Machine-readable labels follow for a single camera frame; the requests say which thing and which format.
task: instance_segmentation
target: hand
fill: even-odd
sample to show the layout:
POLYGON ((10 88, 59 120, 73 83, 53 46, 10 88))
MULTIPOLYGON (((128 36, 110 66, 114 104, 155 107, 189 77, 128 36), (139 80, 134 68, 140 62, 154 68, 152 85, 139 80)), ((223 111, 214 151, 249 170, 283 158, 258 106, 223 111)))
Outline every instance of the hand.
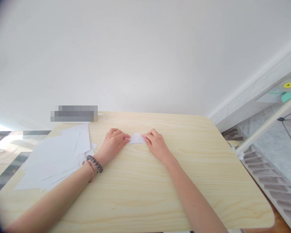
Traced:
POLYGON ((128 134, 123 133, 117 128, 112 128, 106 135, 100 150, 94 155, 94 158, 103 167, 108 162, 110 162, 117 153, 122 149, 122 147, 127 144, 130 140, 128 134))
POLYGON ((173 157, 172 153, 165 144, 163 136, 156 132, 155 129, 151 129, 150 132, 141 136, 144 137, 143 140, 148 145, 150 152, 161 162, 164 163, 166 160, 173 157))

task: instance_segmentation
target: white paper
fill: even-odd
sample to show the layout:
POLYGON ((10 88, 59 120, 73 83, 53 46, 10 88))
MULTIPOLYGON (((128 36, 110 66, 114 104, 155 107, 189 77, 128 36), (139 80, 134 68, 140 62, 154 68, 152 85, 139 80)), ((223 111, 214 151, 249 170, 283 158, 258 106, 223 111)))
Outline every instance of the white paper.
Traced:
POLYGON ((134 133, 133 136, 130 137, 130 142, 128 144, 137 144, 137 143, 146 143, 141 137, 141 134, 134 133))
POLYGON ((62 173, 65 171, 70 170, 71 168, 77 168, 79 166, 79 158, 73 157, 70 160, 57 162, 57 163, 50 163, 41 166, 42 171, 37 174, 40 180, 54 176, 58 173, 62 173))
POLYGON ((79 169, 79 167, 75 167, 75 168, 69 169, 67 171, 64 171, 62 173, 58 173, 58 174, 51 176, 49 178, 42 179, 39 181, 39 183, 40 183, 39 188, 41 189, 41 191, 43 191, 44 189, 47 189, 49 185, 53 184, 54 182, 56 182, 58 180, 61 180, 65 176, 71 175, 72 173, 74 173, 78 169, 79 169))
POLYGON ((31 152, 22 169, 73 158, 79 135, 79 132, 71 132, 40 141, 31 152))
POLYGON ((91 142, 91 149, 89 151, 79 155, 79 167, 82 166, 83 161, 86 160, 86 157, 88 155, 91 155, 91 156, 95 155, 94 150, 96 149, 96 147, 97 147, 97 145, 95 143, 91 142))
POLYGON ((88 130, 88 124, 81 124, 69 129, 64 129, 60 132, 61 135, 69 134, 72 132, 79 132, 80 136, 78 139, 77 146, 74 151, 75 157, 79 156, 82 153, 85 153, 91 149, 90 146, 90 134, 88 130))
POLYGON ((20 180, 20 182, 14 188, 15 190, 21 189, 34 189, 40 188, 39 180, 35 176, 34 170, 26 171, 24 177, 20 180))

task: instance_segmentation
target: bracelet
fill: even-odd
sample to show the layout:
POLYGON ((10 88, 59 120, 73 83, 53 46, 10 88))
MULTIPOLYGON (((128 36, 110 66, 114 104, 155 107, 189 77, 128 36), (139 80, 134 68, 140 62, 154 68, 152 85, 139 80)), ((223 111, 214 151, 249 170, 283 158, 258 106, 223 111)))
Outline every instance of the bracelet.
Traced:
POLYGON ((99 169, 99 173, 102 173, 103 172, 103 168, 102 166, 99 164, 99 162, 91 155, 88 155, 86 157, 87 160, 91 160, 96 166, 97 168, 99 169))
POLYGON ((83 161, 82 165, 84 165, 84 163, 87 163, 87 164, 91 167, 91 170, 92 170, 92 173, 93 173, 93 178, 88 182, 88 183, 91 183, 91 182, 94 180, 94 178, 95 178, 95 172, 94 172, 94 169, 93 169, 92 164, 91 164, 90 162, 88 162, 88 161, 83 161))

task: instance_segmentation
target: gray bead bracelet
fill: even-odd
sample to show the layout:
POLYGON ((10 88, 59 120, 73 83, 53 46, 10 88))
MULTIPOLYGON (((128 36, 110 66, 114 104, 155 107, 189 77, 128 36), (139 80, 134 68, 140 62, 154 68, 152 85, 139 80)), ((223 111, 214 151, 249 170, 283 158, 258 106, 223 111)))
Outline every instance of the gray bead bracelet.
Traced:
POLYGON ((99 172, 99 173, 102 173, 103 172, 102 166, 99 164, 99 162, 93 156, 88 155, 86 157, 86 160, 90 160, 90 161, 92 161, 95 164, 95 166, 98 168, 98 171, 97 172, 99 172))

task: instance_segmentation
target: light wood tabletop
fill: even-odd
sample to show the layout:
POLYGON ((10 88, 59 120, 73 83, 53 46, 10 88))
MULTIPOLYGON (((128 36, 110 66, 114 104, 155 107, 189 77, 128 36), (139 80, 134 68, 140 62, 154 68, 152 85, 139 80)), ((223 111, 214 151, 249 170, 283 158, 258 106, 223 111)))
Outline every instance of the light wood tabletop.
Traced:
MULTIPOLYGON (((97 152, 110 128, 147 133, 155 128, 227 229, 271 227, 272 209, 215 125, 202 116, 100 112, 89 124, 97 152)), ((48 137, 78 124, 57 125, 48 137)), ((19 169, 0 191, 0 223, 7 226, 46 191, 14 190, 19 169)), ((128 144, 89 183, 52 232, 163 232, 191 230, 163 164, 146 144, 128 144)))

